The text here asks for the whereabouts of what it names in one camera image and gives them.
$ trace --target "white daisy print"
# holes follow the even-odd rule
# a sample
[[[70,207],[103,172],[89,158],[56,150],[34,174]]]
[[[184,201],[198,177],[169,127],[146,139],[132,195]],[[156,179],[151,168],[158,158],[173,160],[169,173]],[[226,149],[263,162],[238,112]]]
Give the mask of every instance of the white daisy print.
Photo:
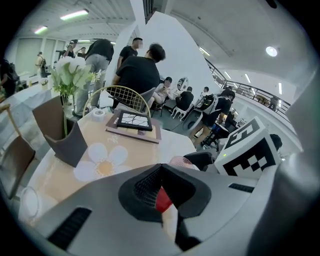
[[[73,169],[74,176],[82,182],[90,182],[103,177],[123,173],[132,168],[123,164],[128,158],[128,151],[123,146],[116,146],[108,154],[102,143],[94,143],[88,148],[91,161],[80,161]]]

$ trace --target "ceiling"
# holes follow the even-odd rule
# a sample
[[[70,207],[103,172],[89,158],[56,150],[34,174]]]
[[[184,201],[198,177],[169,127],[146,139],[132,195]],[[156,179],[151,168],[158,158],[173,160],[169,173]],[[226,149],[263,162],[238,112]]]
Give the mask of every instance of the ceiling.
[[[60,17],[87,9],[88,15],[61,20]],[[130,0],[46,0],[25,19],[17,36],[34,36],[41,26],[48,30],[41,36],[56,39],[107,38],[116,41],[123,27],[135,20]]]
[[[205,57],[218,69],[259,72],[304,87],[318,66],[304,30],[279,4],[273,9],[265,0],[154,0],[154,5],[160,11],[164,2],[173,2],[167,14],[210,53]],[[267,46],[278,55],[267,55]]]

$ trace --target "white box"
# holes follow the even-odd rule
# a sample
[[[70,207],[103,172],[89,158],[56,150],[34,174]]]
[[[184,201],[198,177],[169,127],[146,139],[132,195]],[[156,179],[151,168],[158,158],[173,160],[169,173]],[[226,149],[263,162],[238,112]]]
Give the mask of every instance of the white box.
[[[259,179],[266,167],[279,163],[276,147],[258,117],[232,132],[214,161],[221,175],[252,179]]]

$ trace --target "wire chair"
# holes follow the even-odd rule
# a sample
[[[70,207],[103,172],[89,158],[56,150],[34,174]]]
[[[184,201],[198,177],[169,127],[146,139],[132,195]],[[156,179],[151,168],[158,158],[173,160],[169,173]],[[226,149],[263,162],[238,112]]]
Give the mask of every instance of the wire chair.
[[[129,109],[128,111],[134,111],[134,112],[146,112],[149,117],[151,117],[150,114],[150,109],[148,107],[147,102],[145,99],[137,93],[135,90],[132,90],[128,87],[125,86],[120,86],[120,85],[112,85],[108,87],[102,87],[99,90],[95,91],[90,98],[86,101],[84,108],[83,108],[83,113],[82,116],[84,117],[86,114],[86,107],[91,101],[92,97],[95,94],[100,93],[101,91],[106,90],[115,100],[119,101],[119,105],[122,104]]]

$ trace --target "black vent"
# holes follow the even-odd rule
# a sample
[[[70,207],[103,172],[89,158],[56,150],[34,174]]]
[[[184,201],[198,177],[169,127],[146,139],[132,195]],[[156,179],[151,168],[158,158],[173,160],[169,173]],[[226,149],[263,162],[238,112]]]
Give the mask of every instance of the black vent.
[[[48,241],[57,247],[66,250],[91,212],[91,210],[81,207],[75,209],[53,234],[50,235]]]
[[[248,192],[248,193],[252,193],[252,191],[254,191],[254,189],[255,189],[253,186],[246,186],[246,185],[241,185],[241,184],[237,184],[237,183],[232,183],[231,185],[229,185],[229,188]]]

